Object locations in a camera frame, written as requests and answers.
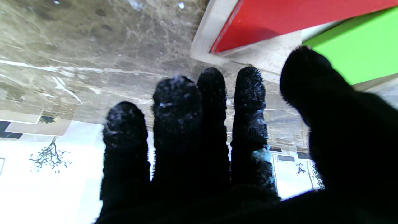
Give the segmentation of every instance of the knitted glove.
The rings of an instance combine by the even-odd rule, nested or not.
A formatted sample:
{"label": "knitted glove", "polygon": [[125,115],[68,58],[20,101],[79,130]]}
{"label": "knitted glove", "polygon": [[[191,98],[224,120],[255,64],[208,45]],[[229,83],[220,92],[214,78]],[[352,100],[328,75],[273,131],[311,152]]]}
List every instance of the knitted glove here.
{"label": "knitted glove", "polygon": [[259,186],[269,195],[269,200],[280,200],[270,162],[267,125],[263,117],[265,87],[261,74],[255,67],[239,71],[234,107],[232,184]]}
{"label": "knitted glove", "polygon": [[355,91],[324,56],[305,46],[286,60],[280,90],[310,127],[310,154],[326,190],[372,212],[390,210],[398,198],[394,185],[384,184],[382,191],[377,186],[393,181],[394,163],[372,155],[389,153],[398,111],[375,94]]}

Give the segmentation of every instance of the marble surface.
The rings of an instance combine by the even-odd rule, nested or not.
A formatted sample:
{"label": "marble surface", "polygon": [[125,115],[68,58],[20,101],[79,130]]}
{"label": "marble surface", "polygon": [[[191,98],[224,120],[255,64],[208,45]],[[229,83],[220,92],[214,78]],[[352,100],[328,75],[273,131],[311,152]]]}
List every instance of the marble surface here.
{"label": "marble surface", "polygon": [[[174,75],[197,79],[210,65],[189,50],[208,0],[2,0],[0,110],[101,124],[114,104],[129,100],[152,126],[157,82]],[[236,74],[226,79],[226,125],[231,140]],[[278,85],[265,82],[270,143],[306,151],[307,128]]]}

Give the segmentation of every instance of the tree illustration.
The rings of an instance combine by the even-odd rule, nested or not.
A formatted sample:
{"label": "tree illustration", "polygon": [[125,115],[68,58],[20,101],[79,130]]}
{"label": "tree illustration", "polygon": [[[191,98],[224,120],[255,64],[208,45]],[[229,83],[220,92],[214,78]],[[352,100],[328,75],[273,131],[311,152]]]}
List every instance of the tree illustration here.
{"label": "tree illustration", "polygon": [[297,166],[297,176],[300,174],[300,173],[305,173],[305,170],[303,170],[301,167],[302,167],[302,164],[301,163],[296,163],[296,166]]}
{"label": "tree illustration", "polygon": [[317,179],[319,188],[321,190],[325,189],[325,185],[323,184],[321,174],[318,173],[318,170],[316,170],[315,164],[312,165],[312,172],[313,172],[313,174],[311,176],[313,178]]}
{"label": "tree illustration", "polygon": [[64,159],[66,151],[57,150],[57,146],[55,144],[56,139],[57,137],[55,136],[50,145],[42,148],[41,151],[38,151],[38,154],[35,155],[34,158],[33,154],[30,155],[29,160],[33,163],[33,169],[31,171],[36,170],[36,172],[40,172],[40,169],[42,169],[43,166],[48,166],[54,170],[54,173],[59,173],[59,169],[62,165],[64,165],[65,168],[68,168],[67,164],[71,164],[71,161],[66,161]]}
{"label": "tree illustration", "polygon": [[42,122],[42,123],[44,122],[46,124],[55,122],[54,118],[46,117],[46,116],[41,116],[39,121]]}

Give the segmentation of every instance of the white surface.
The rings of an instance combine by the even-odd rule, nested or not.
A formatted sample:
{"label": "white surface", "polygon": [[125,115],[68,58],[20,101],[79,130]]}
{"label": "white surface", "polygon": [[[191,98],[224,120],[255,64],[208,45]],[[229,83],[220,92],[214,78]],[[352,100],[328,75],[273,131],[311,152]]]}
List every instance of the white surface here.
{"label": "white surface", "polygon": [[[72,121],[57,149],[72,164],[60,173],[30,172],[30,154],[51,142],[51,136],[23,135],[18,141],[0,141],[0,157],[6,159],[0,176],[0,214],[5,224],[92,223],[100,212],[100,184],[103,168],[102,125]],[[148,133],[149,161],[153,164],[153,132]],[[296,162],[306,160],[296,157]],[[277,187],[283,199],[311,190],[307,174],[296,175],[295,162],[275,163]]]}
{"label": "white surface", "polygon": [[306,29],[301,30],[301,39],[303,42],[325,32],[326,30],[336,26],[341,21],[334,21],[330,23],[321,24],[318,26],[309,27]]}

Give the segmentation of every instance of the black rectangle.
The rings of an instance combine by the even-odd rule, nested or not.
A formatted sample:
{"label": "black rectangle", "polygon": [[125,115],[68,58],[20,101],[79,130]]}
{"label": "black rectangle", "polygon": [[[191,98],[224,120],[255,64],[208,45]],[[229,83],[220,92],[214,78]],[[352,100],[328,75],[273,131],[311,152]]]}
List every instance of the black rectangle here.
{"label": "black rectangle", "polygon": [[0,121],[0,132],[3,132],[7,129],[11,122],[8,121]]}
{"label": "black rectangle", "polygon": [[278,160],[294,162],[295,158],[293,156],[278,155]]}
{"label": "black rectangle", "polygon": [[276,148],[276,147],[271,147],[269,150],[270,151],[276,151],[276,152],[282,152],[281,148]]}
{"label": "black rectangle", "polygon": [[16,138],[19,139],[23,134],[13,132],[0,132],[0,138]]}
{"label": "black rectangle", "polygon": [[308,153],[297,152],[299,159],[311,159],[311,156]]}

